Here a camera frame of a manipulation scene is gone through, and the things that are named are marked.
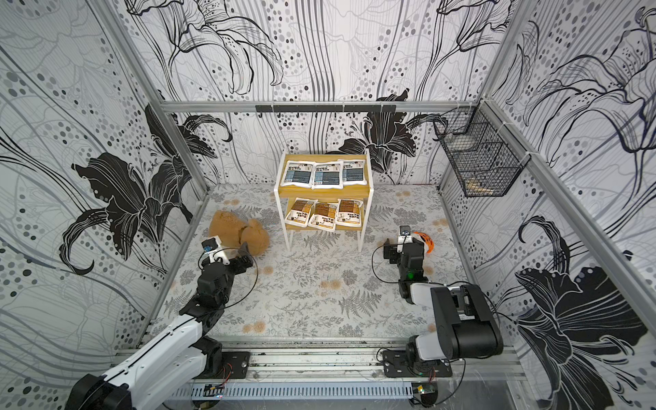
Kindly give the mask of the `brown coffee bag top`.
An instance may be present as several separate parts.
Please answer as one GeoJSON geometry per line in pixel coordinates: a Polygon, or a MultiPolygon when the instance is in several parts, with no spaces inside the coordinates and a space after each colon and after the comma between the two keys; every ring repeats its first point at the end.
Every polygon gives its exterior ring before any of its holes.
{"type": "Polygon", "coordinates": [[[340,227],[362,227],[363,201],[357,199],[341,199],[336,214],[336,225],[340,227]]]}

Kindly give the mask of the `brown coffee bag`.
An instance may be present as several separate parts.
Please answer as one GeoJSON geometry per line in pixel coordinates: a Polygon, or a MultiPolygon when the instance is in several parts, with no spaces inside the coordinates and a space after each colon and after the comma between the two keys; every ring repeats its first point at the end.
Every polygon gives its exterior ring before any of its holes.
{"type": "Polygon", "coordinates": [[[335,232],[338,207],[339,203],[317,202],[307,226],[324,232],[335,232]]]}
{"type": "Polygon", "coordinates": [[[307,227],[315,205],[315,199],[296,198],[285,215],[285,224],[292,227],[307,227]]]}
{"type": "Polygon", "coordinates": [[[363,201],[357,199],[341,199],[336,214],[336,225],[340,227],[362,227],[363,201]]]}

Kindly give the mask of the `blue coffee bag three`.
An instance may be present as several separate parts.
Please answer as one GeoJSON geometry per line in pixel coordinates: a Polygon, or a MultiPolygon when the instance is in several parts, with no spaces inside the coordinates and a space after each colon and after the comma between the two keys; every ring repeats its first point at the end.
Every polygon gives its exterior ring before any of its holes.
{"type": "Polygon", "coordinates": [[[367,179],[365,176],[365,160],[344,160],[342,161],[342,179],[344,186],[365,186],[367,179]]]}

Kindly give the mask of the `blue coffee bag two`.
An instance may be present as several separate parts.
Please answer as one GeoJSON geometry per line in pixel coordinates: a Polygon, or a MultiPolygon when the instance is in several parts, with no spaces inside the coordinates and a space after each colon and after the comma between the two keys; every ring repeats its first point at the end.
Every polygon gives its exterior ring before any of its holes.
{"type": "Polygon", "coordinates": [[[312,188],[343,189],[343,162],[318,162],[314,164],[312,188]]]}

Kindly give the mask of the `blue coffee bag one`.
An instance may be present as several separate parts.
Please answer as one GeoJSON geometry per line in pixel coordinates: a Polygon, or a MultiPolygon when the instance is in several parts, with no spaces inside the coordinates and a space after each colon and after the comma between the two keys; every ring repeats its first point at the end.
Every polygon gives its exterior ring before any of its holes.
{"type": "Polygon", "coordinates": [[[288,161],[285,164],[280,185],[311,188],[315,165],[315,162],[288,161]]]}

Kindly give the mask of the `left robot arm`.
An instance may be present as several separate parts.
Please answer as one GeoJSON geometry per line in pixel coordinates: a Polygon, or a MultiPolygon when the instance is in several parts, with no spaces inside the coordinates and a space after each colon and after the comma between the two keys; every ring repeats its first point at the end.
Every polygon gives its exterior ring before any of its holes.
{"type": "Polygon", "coordinates": [[[197,377],[229,380],[240,365],[223,358],[221,342],[208,336],[230,307],[234,278],[256,264],[246,244],[204,247],[196,293],[152,340],[100,376],[87,374],[71,389],[66,409],[156,409],[197,377]]]}

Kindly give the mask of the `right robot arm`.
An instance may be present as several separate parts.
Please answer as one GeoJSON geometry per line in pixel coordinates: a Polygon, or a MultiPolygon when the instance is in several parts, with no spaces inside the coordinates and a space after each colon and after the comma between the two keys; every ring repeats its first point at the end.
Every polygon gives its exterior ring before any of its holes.
{"type": "Polygon", "coordinates": [[[424,269],[425,244],[416,238],[399,244],[387,240],[383,256],[398,269],[401,298],[433,314],[435,331],[408,340],[411,363],[485,359],[503,352],[502,333],[479,286],[430,282],[424,269]]]}

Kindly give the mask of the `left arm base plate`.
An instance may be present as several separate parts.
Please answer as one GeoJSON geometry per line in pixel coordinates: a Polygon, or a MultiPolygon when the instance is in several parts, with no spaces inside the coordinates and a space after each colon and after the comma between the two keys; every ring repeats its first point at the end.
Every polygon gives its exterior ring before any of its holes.
{"type": "Polygon", "coordinates": [[[207,356],[205,369],[198,379],[245,379],[249,370],[249,351],[228,351],[207,356]]]}

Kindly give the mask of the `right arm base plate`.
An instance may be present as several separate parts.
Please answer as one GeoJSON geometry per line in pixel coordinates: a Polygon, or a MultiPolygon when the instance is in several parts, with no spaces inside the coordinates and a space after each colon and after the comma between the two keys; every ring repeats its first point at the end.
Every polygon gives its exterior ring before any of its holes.
{"type": "Polygon", "coordinates": [[[453,370],[447,361],[410,359],[405,350],[381,348],[377,358],[383,365],[384,375],[389,379],[402,378],[449,378],[453,370]]]}

